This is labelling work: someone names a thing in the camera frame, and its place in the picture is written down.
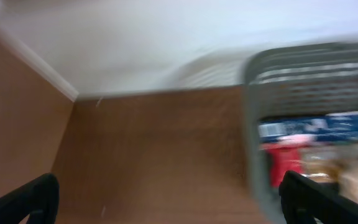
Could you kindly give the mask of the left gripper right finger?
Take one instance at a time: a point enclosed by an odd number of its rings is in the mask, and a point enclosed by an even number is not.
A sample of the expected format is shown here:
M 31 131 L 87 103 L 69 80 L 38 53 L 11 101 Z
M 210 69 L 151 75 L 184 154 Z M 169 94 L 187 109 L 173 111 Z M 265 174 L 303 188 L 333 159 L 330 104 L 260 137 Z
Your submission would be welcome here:
M 289 170 L 279 186 L 287 224 L 358 224 L 358 204 Z

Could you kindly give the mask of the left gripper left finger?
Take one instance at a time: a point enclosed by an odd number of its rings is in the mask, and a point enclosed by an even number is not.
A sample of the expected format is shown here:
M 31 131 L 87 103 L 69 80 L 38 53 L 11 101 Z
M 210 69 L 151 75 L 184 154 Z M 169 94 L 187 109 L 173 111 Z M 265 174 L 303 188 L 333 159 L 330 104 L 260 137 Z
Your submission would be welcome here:
M 0 224 L 54 224 L 58 213 L 60 186 L 52 173 L 46 173 L 0 197 Z

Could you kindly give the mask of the orange spaghetti packet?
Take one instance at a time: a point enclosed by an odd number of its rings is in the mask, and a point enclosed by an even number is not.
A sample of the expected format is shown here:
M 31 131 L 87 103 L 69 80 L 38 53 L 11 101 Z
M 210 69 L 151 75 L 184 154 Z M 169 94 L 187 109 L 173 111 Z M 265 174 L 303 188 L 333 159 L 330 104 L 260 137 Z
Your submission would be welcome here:
M 277 188 L 288 171 L 297 172 L 315 182 L 335 183 L 340 173 L 339 156 L 331 147 L 263 143 L 269 161 L 270 185 Z

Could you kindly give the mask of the beige snack bag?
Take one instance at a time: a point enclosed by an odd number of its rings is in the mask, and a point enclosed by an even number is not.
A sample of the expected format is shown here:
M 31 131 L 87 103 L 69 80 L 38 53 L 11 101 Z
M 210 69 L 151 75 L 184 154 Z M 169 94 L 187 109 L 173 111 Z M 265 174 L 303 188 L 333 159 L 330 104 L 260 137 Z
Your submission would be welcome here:
M 300 154 L 305 177 L 335 186 L 340 195 L 358 203 L 358 144 L 309 147 Z

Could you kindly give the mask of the blue pasta box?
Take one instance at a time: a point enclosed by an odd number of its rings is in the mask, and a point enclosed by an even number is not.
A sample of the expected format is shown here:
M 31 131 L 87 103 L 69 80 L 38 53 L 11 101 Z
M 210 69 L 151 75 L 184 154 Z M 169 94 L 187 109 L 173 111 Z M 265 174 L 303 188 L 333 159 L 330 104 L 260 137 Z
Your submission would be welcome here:
M 259 124 L 262 142 L 277 142 L 281 137 L 296 134 L 312 135 L 318 142 L 358 141 L 358 111 L 276 119 Z

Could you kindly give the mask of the grey plastic shopping basket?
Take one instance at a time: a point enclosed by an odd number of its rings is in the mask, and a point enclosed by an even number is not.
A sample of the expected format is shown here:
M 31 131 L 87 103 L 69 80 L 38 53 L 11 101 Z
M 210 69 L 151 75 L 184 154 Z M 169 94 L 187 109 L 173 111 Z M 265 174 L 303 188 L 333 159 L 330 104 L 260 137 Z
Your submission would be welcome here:
M 269 159 L 259 147 L 264 118 L 358 111 L 358 42 L 282 47 L 259 52 L 244 66 L 243 135 L 252 195 L 272 223 L 284 223 Z

